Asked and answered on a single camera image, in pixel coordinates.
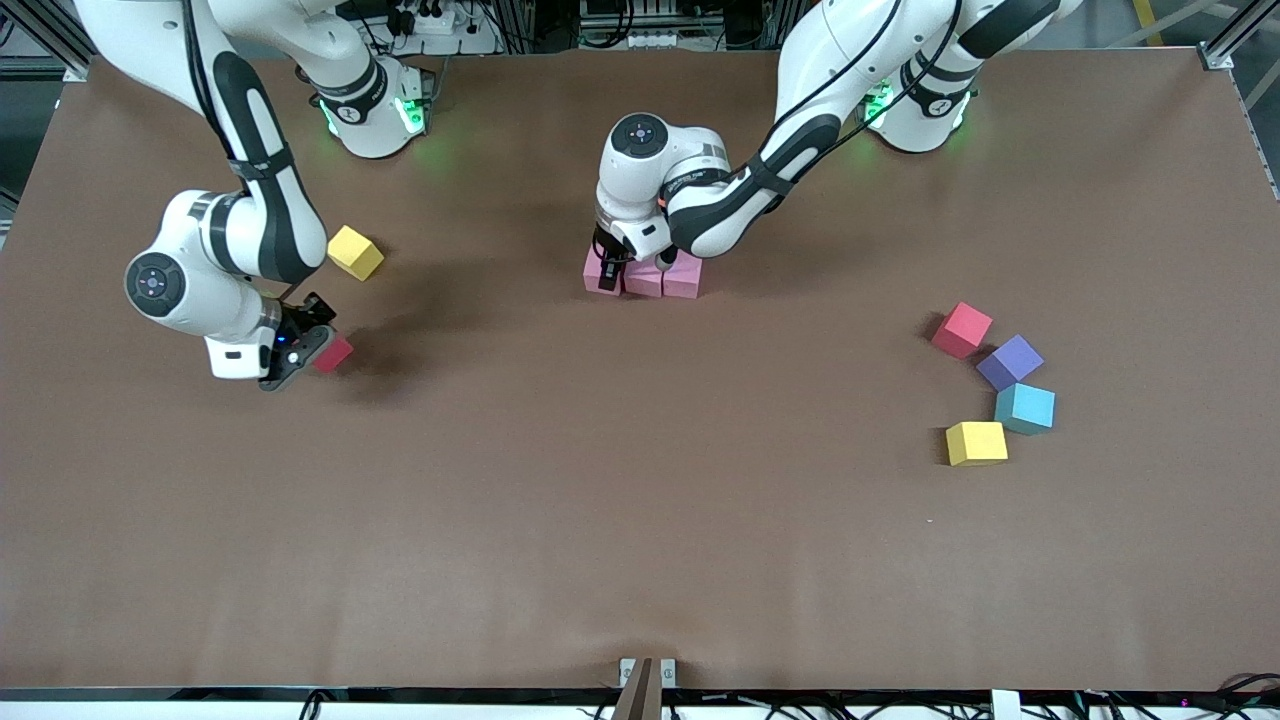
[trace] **cube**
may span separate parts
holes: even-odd
[[[653,259],[627,263],[622,270],[622,291],[645,297],[662,297],[662,270]]]
[[[600,273],[604,272],[602,281]],[[582,265],[582,284],[589,292],[602,295],[622,295],[622,265],[611,263],[607,266],[595,254],[595,247],[586,249],[586,264]]]
[[[703,259],[680,251],[676,263],[662,274],[662,295],[667,297],[698,297],[703,279]]]
[[[329,343],[329,347],[321,350],[320,355],[316,355],[315,359],[311,360],[311,366],[325,374],[332,373],[338,369],[338,365],[342,364],[342,361],[346,360],[353,350],[355,348],[351,343],[347,342],[347,338],[337,336],[333,338],[333,342]]]
[[[329,241],[329,259],[360,282],[365,282],[383,263],[383,254],[367,237],[342,225],[338,234]]]
[[[973,355],[991,328],[991,318],[968,302],[957,302],[933,333],[933,345],[952,357],[964,360]]]
[[[960,423],[947,429],[951,466],[995,465],[1009,460],[1005,427],[1000,423]]]
[[[996,396],[996,421],[1024,436],[1038,436],[1053,427],[1053,393],[1014,383]]]
[[[1036,352],[1036,348],[1023,336],[1015,334],[982,363],[978,363],[978,372],[987,378],[996,392],[1000,392],[1014,383],[1023,382],[1023,378],[1043,364],[1044,359]]]

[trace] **black band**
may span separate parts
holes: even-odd
[[[1057,12],[1060,0],[1005,0],[960,36],[960,47],[988,60]]]
[[[915,76],[911,73],[911,69],[908,65],[902,65],[902,87],[911,87],[913,82],[915,82]],[[925,118],[943,118],[957,102],[964,100],[972,85],[970,82],[955,92],[943,95],[924,87],[924,83],[916,83],[906,95],[920,106],[920,111],[924,113]],[[942,100],[946,101],[946,105],[938,105]]]
[[[316,91],[320,92],[321,95],[343,97],[369,85],[369,81],[374,79],[374,73],[376,72],[376,68],[378,68],[378,60],[374,60],[374,56],[370,55],[369,67],[365,68],[365,72],[361,73],[360,78],[356,79],[355,82],[347,85],[339,85],[338,87],[329,87],[312,82],[311,87],[316,88]]]
[[[293,151],[285,142],[279,152],[270,155],[266,160],[228,160],[232,172],[247,181],[264,181],[280,174],[282,170],[293,165]]]
[[[209,215],[209,247],[214,251],[214,260],[218,266],[232,273],[243,275],[244,270],[232,260],[232,250],[227,245],[227,219],[232,215],[232,205],[239,201],[242,195],[224,195],[214,204],[214,211]]]
[[[372,68],[374,83],[365,92],[349,100],[333,100],[321,92],[320,102],[343,123],[348,126],[362,124],[369,118],[369,111],[376,108],[383,97],[387,97],[387,70],[378,63],[374,63]]]
[[[924,53],[920,53],[919,50],[916,50],[915,51],[915,64],[920,65],[922,68],[929,68],[929,59],[924,56]],[[974,76],[978,74],[978,70],[979,70],[979,68],[974,68],[972,70],[963,70],[963,72],[943,70],[942,68],[934,65],[934,67],[929,68],[929,72],[927,72],[924,74],[927,74],[929,77],[938,78],[942,82],[964,82],[966,79],[973,79]]]
[[[751,170],[751,179],[755,184],[763,187],[764,190],[777,192],[780,197],[786,197],[787,193],[791,192],[791,188],[796,186],[796,183],[782,179],[773,170],[771,170],[769,167],[764,164],[759,152],[751,155],[751,159],[746,161],[746,169]]]

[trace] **green led light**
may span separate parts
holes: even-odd
[[[893,82],[888,78],[882,79],[878,87],[873,87],[867,94],[867,110],[863,117],[863,122],[872,120],[872,127],[879,129],[884,124],[884,108],[893,101]]]
[[[422,132],[422,128],[425,127],[422,123],[422,108],[416,100],[404,101],[397,99],[396,109],[399,111],[401,120],[404,122],[404,129],[408,131],[410,135]]]
[[[969,105],[969,99],[970,97],[973,97],[972,92],[965,92],[964,94],[964,100],[961,100],[960,101],[960,106],[956,108],[956,120],[954,123],[951,123],[951,129],[956,129],[957,127],[960,127],[960,123],[964,122],[964,109],[965,109],[966,105]]]
[[[333,115],[329,114],[329,108],[325,108],[324,102],[320,104],[320,111],[324,113],[324,119],[329,123],[329,135],[337,137],[338,128],[333,124]]]

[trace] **cable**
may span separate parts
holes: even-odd
[[[760,32],[756,33],[756,36],[753,37],[751,40],[748,40],[746,42],[726,42],[724,47],[749,47],[749,46],[755,45],[756,42],[759,42],[762,37],[764,37],[764,28],[763,27],[760,28]],[[716,41],[716,46],[719,47],[719,41],[718,40]]]
[[[486,5],[485,3],[480,3],[480,9],[484,12],[485,17],[489,18],[489,24],[492,26],[492,32],[493,32],[494,40],[498,40],[498,33],[499,32],[502,33],[502,41],[506,45],[506,47],[503,49],[504,54],[507,54],[507,55],[512,54],[511,53],[512,45],[515,45],[517,50],[524,51],[524,46],[527,42],[524,37],[521,37],[518,35],[512,36],[509,32],[507,32],[507,28],[502,27],[498,23],[498,18],[493,17],[493,13],[489,12],[489,5]]]
[[[1239,689],[1247,688],[1247,687],[1252,685],[1253,683],[1261,683],[1262,680],[1280,680],[1280,674],[1276,674],[1276,673],[1258,673],[1257,675],[1249,675],[1248,678],[1244,678],[1243,680],[1240,680],[1238,683],[1231,683],[1230,685],[1225,685],[1225,687],[1219,688],[1216,694],[1219,697],[1225,696],[1225,694],[1230,694],[1230,693],[1234,693],[1234,692],[1236,692]]]
[[[374,53],[378,53],[379,55],[390,54],[390,46],[381,40],[378,40],[378,36],[374,35],[374,28],[369,27],[369,20],[365,18],[364,10],[360,9],[358,0],[351,3],[351,9],[355,10],[356,17],[360,18],[360,24],[365,26],[365,32],[369,33],[369,45],[374,49]]]
[[[890,110],[892,110],[893,105],[897,105],[899,102],[902,101],[904,97],[908,97],[909,95],[911,95],[911,91],[914,91],[915,87],[918,85],[920,85],[920,81],[923,81],[929,74],[929,70],[932,70],[933,67],[938,64],[938,60],[942,58],[942,53],[946,51],[946,49],[947,49],[947,41],[951,40],[951,36],[956,31],[956,26],[960,24],[960,10],[961,10],[961,8],[963,8],[963,0],[956,0],[955,10],[952,10],[952,13],[951,13],[951,22],[947,23],[947,32],[946,32],[946,35],[942,36],[942,41],[938,42],[937,51],[934,51],[933,56],[929,58],[929,61],[924,67],[920,68],[920,74],[915,76],[915,78],[906,87],[902,88],[902,92],[900,92],[896,97],[893,97],[892,100],[890,100],[888,105],[884,105],[883,108],[881,108],[879,110],[877,110],[876,113],[873,113],[869,118],[867,118],[863,122],[858,123],[858,126],[854,129],[849,131],[847,135],[845,135],[844,137],[841,137],[840,140],[837,140],[835,143],[832,143],[831,147],[823,150],[822,152],[818,152],[818,156],[814,158],[812,163],[809,163],[810,167],[813,167],[814,164],[817,164],[818,161],[820,161],[827,155],[831,155],[832,152],[835,152],[836,149],[838,149],[841,145],[849,142],[850,140],[854,138],[854,136],[856,136],[858,133],[860,133],[864,129],[867,129],[868,127],[870,127],[870,124],[874,123],[881,115],[883,115],[884,113],[888,113]]]
[[[311,691],[307,694],[307,700],[302,703],[302,712],[298,714],[298,720],[316,720],[316,717],[320,717],[320,703],[326,700],[334,702],[338,698],[333,697],[333,693],[329,691]]]
[[[858,51],[858,55],[854,55],[852,60],[850,60],[849,63],[846,63],[844,68],[840,68],[840,70],[837,70],[833,76],[831,76],[829,78],[827,78],[822,85],[819,85],[817,87],[817,90],[814,90],[813,92],[810,92],[809,95],[806,95],[804,97],[804,100],[801,100],[801,101],[796,102],[795,105],[792,105],[791,109],[787,110],[786,113],[782,113],[782,115],[780,115],[778,119],[773,122],[773,126],[769,127],[769,132],[764,133],[764,141],[760,142],[760,149],[756,152],[763,152],[764,151],[764,146],[768,145],[769,140],[773,138],[773,133],[777,132],[778,128],[782,127],[782,123],[787,122],[787,119],[790,119],[791,115],[795,115],[796,113],[799,113],[800,109],[804,108],[805,105],[808,105],[810,100],[813,100],[814,97],[817,97],[818,95],[820,95],[824,90],[827,90],[828,87],[831,87],[832,85],[835,85],[835,82],[837,79],[845,77],[845,74],[849,70],[854,69],[858,65],[858,63],[863,61],[863,58],[865,58],[867,54],[872,51],[872,47],[874,47],[876,44],[879,42],[879,38],[888,31],[888,26],[893,22],[895,18],[897,18],[897,10],[901,6],[902,6],[902,0],[893,0],[893,6],[890,8],[890,10],[888,10],[888,17],[884,18],[883,23],[881,23],[881,27],[876,31],[876,35],[873,35],[872,38],[869,41],[867,41],[867,45],[864,45],[863,49]],[[960,1],[959,0],[956,1],[956,8],[960,8]],[[742,165],[740,165],[737,168],[737,170],[733,170],[730,174],[731,176],[736,176],[745,167],[746,167],[746,163],[744,163]]]
[[[781,707],[778,707],[776,705],[769,708],[769,714],[764,716],[764,720],[772,720],[772,717],[774,715],[781,715],[783,717],[788,717],[790,720],[800,720],[795,715],[791,715],[790,712],[787,712],[786,710],[782,710]]]
[[[1140,712],[1142,715],[1144,715],[1147,717],[1147,720],[1161,720],[1158,716],[1156,716],[1155,712],[1147,710],[1146,707],[1138,705],[1137,702],[1130,702],[1130,701],[1125,700],[1124,696],[1121,696],[1120,693],[1108,692],[1107,696],[1108,697],[1115,697],[1120,702],[1128,705],[1129,707],[1133,707],[1134,710],[1137,710],[1138,712]]]
[[[608,50],[609,47],[617,46],[620,42],[626,40],[628,35],[631,35],[631,28],[636,19],[635,0],[627,0],[625,10],[625,13],[623,10],[618,10],[618,28],[613,31],[613,36],[609,40],[605,40],[604,42],[591,42],[590,40],[584,38],[582,33],[579,32],[579,42],[586,45],[588,47],[595,47],[596,50]],[[622,27],[623,20],[626,20],[626,28]]]
[[[0,14],[0,31],[5,29],[6,27],[9,28],[9,32],[5,33],[4,40],[0,40],[0,47],[4,47],[9,42],[9,40],[13,37],[13,31],[17,29],[18,27],[18,23],[9,19],[8,15]]]
[[[209,77],[205,74],[205,60],[200,54],[200,37],[196,31],[196,14],[192,10],[191,0],[182,0],[182,27],[187,41],[187,72],[191,74],[191,83],[196,91],[196,104],[200,105],[200,111],[204,113],[205,120],[209,122],[209,127],[218,136],[218,142],[223,146],[227,159],[233,160],[236,159],[236,154],[232,151],[230,141],[227,140],[221,122],[218,120],[214,97],[209,92]],[[239,178],[239,181],[241,188],[248,193],[248,183],[244,178]]]

